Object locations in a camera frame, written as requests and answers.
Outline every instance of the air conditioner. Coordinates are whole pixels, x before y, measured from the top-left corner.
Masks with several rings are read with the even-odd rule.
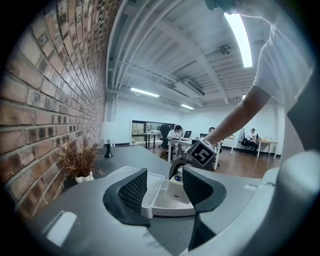
[[[182,79],[181,81],[176,82],[174,85],[175,90],[183,93],[184,95],[187,95],[191,99],[205,95],[205,93],[199,88],[199,86],[197,86],[188,78]]]

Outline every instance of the white wall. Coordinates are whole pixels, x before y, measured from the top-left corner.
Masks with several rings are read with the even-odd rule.
[[[116,144],[130,143],[130,120],[182,125],[184,113],[170,107],[119,97],[115,112]]]
[[[176,109],[119,97],[115,112],[115,143],[130,143],[130,120],[157,123],[180,124],[184,131],[192,131],[191,137],[207,134],[210,127],[217,127],[235,106],[220,106],[214,108],[195,109],[183,113]],[[282,153],[285,134],[285,112],[280,104],[267,104],[244,128],[246,135],[252,129],[260,137],[269,137],[278,141],[277,155]],[[223,145],[243,149],[238,143],[240,131],[234,133],[235,139],[225,139]],[[261,145],[262,152],[268,152],[266,144]]]
[[[193,110],[185,115],[183,122],[184,131],[192,131],[191,136],[199,137],[201,134],[207,134],[210,127],[217,127],[223,119],[235,108],[235,106],[221,106],[215,108],[205,108]],[[269,137],[279,144],[276,153],[281,154],[285,133],[285,116],[284,108],[281,105],[267,104],[245,127],[245,133],[255,128],[256,133],[260,137]],[[234,133],[235,140],[225,139],[223,145],[243,149],[244,147],[238,143],[240,131]],[[261,144],[262,152],[268,152],[269,148],[266,144]]]

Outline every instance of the white tray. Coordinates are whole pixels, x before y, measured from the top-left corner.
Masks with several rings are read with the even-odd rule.
[[[169,185],[169,180],[164,180],[160,189],[159,195],[152,207],[152,214],[155,216],[166,217],[181,217],[193,216],[196,214],[195,209],[191,203],[182,203],[175,200],[174,197],[166,196]]]
[[[147,174],[147,191],[142,200],[141,215],[148,219],[151,219],[153,217],[152,207],[157,199],[165,177],[150,172],[148,172]]]

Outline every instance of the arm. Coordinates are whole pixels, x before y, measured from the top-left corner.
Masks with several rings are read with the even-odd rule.
[[[244,127],[268,102],[271,96],[264,90],[252,86],[235,109],[205,139],[215,144]]]

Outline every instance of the ceiling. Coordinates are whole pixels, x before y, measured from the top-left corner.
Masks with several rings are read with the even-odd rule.
[[[204,0],[133,0],[123,9],[111,42],[108,92],[180,109],[235,105],[251,87],[270,25],[242,17],[253,67],[244,68],[236,38],[222,10]],[[222,54],[221,46],[230,47]],[[205,93],[189,98],[174,83],[192,80]],[[160,95],[137,96],[137,88]]]

